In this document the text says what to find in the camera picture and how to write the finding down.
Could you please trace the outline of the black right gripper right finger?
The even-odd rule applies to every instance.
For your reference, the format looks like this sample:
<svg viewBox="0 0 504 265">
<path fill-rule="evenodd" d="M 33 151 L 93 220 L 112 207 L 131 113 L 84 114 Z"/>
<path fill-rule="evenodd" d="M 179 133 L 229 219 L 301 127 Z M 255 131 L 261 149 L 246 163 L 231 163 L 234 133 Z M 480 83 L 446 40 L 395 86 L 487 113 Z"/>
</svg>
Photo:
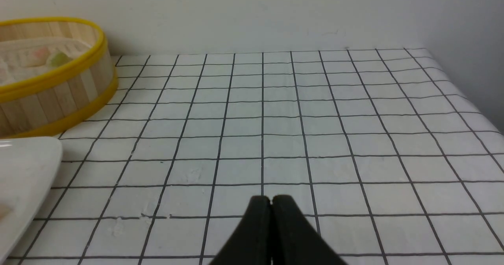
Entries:
<svg viewBox="0 0 504 265">
<path fill-rule="evenodd" d="M 272 199 L 272 263 L 274 265 L 345 265 L 310 225 L 288 195 Z"/>
</svg>

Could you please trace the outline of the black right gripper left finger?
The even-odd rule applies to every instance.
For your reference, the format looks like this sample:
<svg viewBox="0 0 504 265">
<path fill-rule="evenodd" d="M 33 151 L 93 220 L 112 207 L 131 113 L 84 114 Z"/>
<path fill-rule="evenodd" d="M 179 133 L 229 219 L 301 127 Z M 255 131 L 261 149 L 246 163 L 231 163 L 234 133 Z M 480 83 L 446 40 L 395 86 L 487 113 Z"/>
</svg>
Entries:
<svg viewBox="0 0 504 265">
<path fill-rule="evenodd" d="M 271 204 L 266 196 L 253 196 L 241 221 L 211 265 L 270 265 Z"/>
</svg>

